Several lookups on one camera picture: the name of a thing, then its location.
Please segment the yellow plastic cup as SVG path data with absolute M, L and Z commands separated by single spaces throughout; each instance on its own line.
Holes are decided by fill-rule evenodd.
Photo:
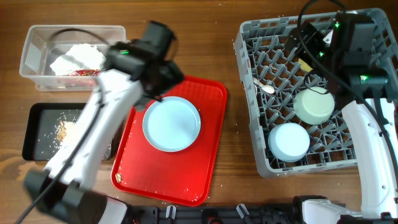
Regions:
M 301 58 L 298 59 L 298 63 L 300 64 L 300 69 L 304 72 L 311 72 L 313 70 L 313 68 Z

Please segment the large light blue plate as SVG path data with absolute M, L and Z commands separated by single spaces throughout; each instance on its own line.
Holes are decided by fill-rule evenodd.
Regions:
M 191 146 L 201 130 L 199 111 L 188 100 L 168 96 L 151 104 L 142 120 L 147 142 L 163 152 L 178 152 Z

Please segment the red candy wrapper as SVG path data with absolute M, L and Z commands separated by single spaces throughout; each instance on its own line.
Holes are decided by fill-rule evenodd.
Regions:
M 73 80 L 67 81 L 67 85 L 73 87 L 93 87 L 95 86 L 95 81 L 91 78 L 81 78 L 81 77 L 97 77 L 99 75 L 99 70 L 95 69 L 83 69 L 75 70 L 69 74 L 70 77 L 78 77 Z

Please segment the white plastic spoon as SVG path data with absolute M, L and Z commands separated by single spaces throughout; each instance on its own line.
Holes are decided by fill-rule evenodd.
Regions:
M 274 93 L 275 93 L 275 89 L 274 89 L 273 86 L 262 84 L 262 83 L 261 83 L 257 78 L 255 78 L 255 77 L 253 77 L 252 80 L 253 80 L 253 83 L 254 83 L 255 85 L 257 85 L 258 87 L 261 88 L 262 91 L 264 91 L 264 92 L 266 92 L 266 93 L 268 93 L 268 94 L 274 94 Z

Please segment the mint green bowl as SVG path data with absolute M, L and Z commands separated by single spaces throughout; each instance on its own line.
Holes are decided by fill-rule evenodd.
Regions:
M 314 86 L 302 90 L 294 98 L 294 111 L 298 118 L 311 125 L 327 121 L 335 109 L 335 100 L 326 89 Z

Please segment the white paper napkin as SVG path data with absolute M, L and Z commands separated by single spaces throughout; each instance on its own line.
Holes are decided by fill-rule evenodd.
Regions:
M 69 76 L 75 70 L 100 70 L 105 56 L 94 45 L 74 45 L 68 52 L 61 54 L 50 64 L 56 76 Z

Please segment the grey dishwasher rack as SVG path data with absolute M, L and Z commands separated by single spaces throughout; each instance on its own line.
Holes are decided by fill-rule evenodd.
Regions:
M 294 98 L 306 87 L 326 87 L 327 81 L 318 75 L 307 77 L 300 69 L 295 50 L 284 49 L 290 32 L 297 26 L 297 17 L 276 17 L 246 21 L 240 25 L 234 49 L 240 80 L 249 110 L 249 130 L 257 171 L 262 177 L 320 172 L 352 167 L 356 154 L 347 125 L 340 110 L 322 124 L 310 125 L 301 121 L 294 111 Z M 268 94 L 253 83 L 271 85 Z M 310 136 L 306 155 L 297 162 L 276 158 L 267 147 L 272 128 L 279 124 L 297 123 Z

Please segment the red plastic serving tray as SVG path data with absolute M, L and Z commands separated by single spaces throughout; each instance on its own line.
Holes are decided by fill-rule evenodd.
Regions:
M 180 152 L 162 152 L 143 133 L 143 112 L 131 109 L 111 171 L 115 188 L 131 194 L 186 206 L 203 203 L 210 190 L 228 92 L 220 82 L 196 77 L 168 92 L 191 102 L 199 111 L 196 141 Z M 120 173 L 122 181 L 116 182 Z

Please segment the small light blue bowl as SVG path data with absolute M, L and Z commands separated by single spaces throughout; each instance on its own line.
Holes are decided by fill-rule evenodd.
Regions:
M 285 123 L 274 127 L 268 137 L 271 153 L 284 162 L 301 160 L 310 147 L 310 136 L 299 124 Z

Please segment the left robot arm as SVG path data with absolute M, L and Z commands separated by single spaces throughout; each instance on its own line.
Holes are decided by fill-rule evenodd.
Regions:
M 143 110 L 181 83 L 183 72 L 167 56 L 176 41 L 165 24 L 150 21 L 140 39 L 111 45 L 95 87 L 75 125 L 41 171 L 31 169 L 24 188 L 31 208 L 67 223 L 136 223 L 132 205 L 93 191 L 104 152 L 131 108 Z

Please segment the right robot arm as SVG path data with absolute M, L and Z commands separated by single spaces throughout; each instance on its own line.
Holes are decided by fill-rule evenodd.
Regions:
M 305 223 L 397 222 L 397 41 L 381 9 L 301 14 L 289 46 L 328 82 L 350 133 L 361 181 L 361 211 L 316 198 L 301 203 Z

